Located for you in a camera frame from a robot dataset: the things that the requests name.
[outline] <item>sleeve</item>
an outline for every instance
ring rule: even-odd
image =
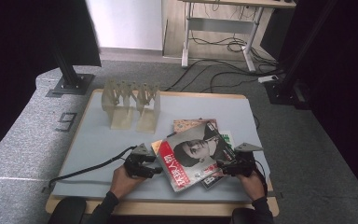
[[[114,193],[108,191],[106,197],[101,204],[94,209],[91,217],[88,220],[88,224],[105,224],[107,219],[110,218],[115,206],[118,205],[118,198]]]
[[[269,205],[267,204],[267,197],[259,198],[252,202],[252,206],[255,208],[255,223],[257,224],[273,224],[274,219],[271,211],[269,211]]]

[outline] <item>gray floor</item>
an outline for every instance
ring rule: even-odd
[[[76,67],[78,73],[96,76],[84,96],[45,97],[61,77],[58,69],[37,79],[33,98],[0,143],[0,223],[48,222],[48,193],[42,190],[58,175],[92,90],[102,88],[109,77],[159,81],[164,90],[184,73],[180,60],[146,51],[122,50],[118,56],[114,50],[105,51],[101,57],[102,68]],[[203,68],[205,65],[195,66],[178,87],[184,87]],[[185,91],[208,88],[211,77],[221,71],[227,68],[209,68]],[[225,75],[217,77],[214,84],[233,85],[254,79]],[[282,196],[278,198],[280,214],[275,217],[276,223],[358,223],[358,181],[310,111],[271,105],[264,87],[256,81],[213,91],[244,94],[260,120],[258,133],[271,181]],[[58,120],[64,112],[77,113],[67,133],[56,131],[62,127]]]

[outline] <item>desk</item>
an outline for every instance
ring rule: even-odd
[[[114,131],[109,129],[107,115],[101,109],[102,90],[96,90],[92,94],[86,112],[81,120],[76,136],[67,154],[65,163],[62,167],[61,175],[72,173],[80,167],[89,167],[96,164],[96,160],[104,158],[106,153],[116,155],[112,152],[111,144],[115,143],[118,150],[134,145],[134,137],[137,141],[144,142],[147,146],[150,143],[162,139],[167,133],[172,131],[172,121],[174,119],[190,119],[196,116],[207,116],[216,118],[221,130],[231,130],[234,142],[248,142],[261,146],[255,130],[255,122],[248,101],[243,95],[232,94],[210,94],[210,93],[183,93],[183,92],[162,92],[161,93],[161,114],[158,119],[158,129],[155,134],[135,133],[134,131]],[[220,107],[238,105],[238,109],[215,110],[205,109],[206,105],[219,103]],[[255,152],[255,158],[260,161],[269,176],[269,167],[263,152]],[[121,163],[114,162],[112,166],[118,167]],[[60,198],[65,196],[83,196],[92,198],[88,201],[86,213],[91,213],[95,206],[101,202],[104,194],[108,191],[114,167],[101,169],[93,174],[85,174],[74,177],[67,182],[58,182],[53,193],[48,199],[46,210],[52,213]],[[269,182],[268,190],[272,191]],[[243,193],[241,185],[236,178],[227,178],[222,183],[217,184],[209,191],[202,186],[193,186],[183,191],[183,194],[174,193],[171,185],[164,175],[155,175],[152,180],[143,183],[142,188],[136,189],[123,201],[115,214],[120,215],[172,215],[172,216],[231,216],[231,212],[236,207],[251,206],[244,203],[247,196]],[[278,205],[275,197],[268,197],[269,207],[274,216],[279,214]]]
[[[185,24],[185,42],[182,51],[182,67],[188,67],[188,33],[190,30],[195,31],[210,31],[233,34],[249,35],[247,45],[242,47],[243,56],[245,57],[250,72],[255,72],[255,66],[252,57],[249,54],[252,44],[255,39],[255,33],[260,23],[261,15],[264,7],[273,8],[294,8],[295,2],[285,3],[283,0],[179,0],[186,3],[186,24]],[[222,4],[232,6],[249,6],[257,7],[254,21],[230,21],[230,20],[216,20],[205,18],[191,17],[191,6],[195,3],[204,4]]]

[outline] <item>person's arm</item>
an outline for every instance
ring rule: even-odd
[[[255,172],[249,177],[237,175],[237,178],[242,183],[245,192],[252,200],[252,206],[255,208],[255,223],[256,224],[270,224],[274,223],[269,205],[267,204],[267,197],[264,193],[263,184]]]
[[[110,190],[106,193],[103,202],[99,204],[92,212],[89,218],[89,224],[104,224],[110,218],[115,206],[119,201],[133,191],[136,186],[145,180],[143,177],[132,178],[127,174],[124,166],[118,167],[113,172],[112,185]]]

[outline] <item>desk leg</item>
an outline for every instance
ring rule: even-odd
[[[186,2],[186,21],[185,21],[185,42],[183,43],[183,51],[182,51],[182,67],[188,67],[188,32],[189,32],[189,24],[190,24],[190,12],[191,3]]]
[[[255,72],[255,66],[252,61],[252,57],[250,55],[250,51],[252,48],[253,41],[255,39],[255,32],[257,31],[258,24],[260,23],[261,15],[263,14],[263,7],[259,7],[257,10],[257,14],[255,15],[254,25],[252,27],[251,34],[249,36],[248,43],[245,47],[242,47],[243,56],[245,56],[246,63],[248,64],[248,68],[250,72]]]

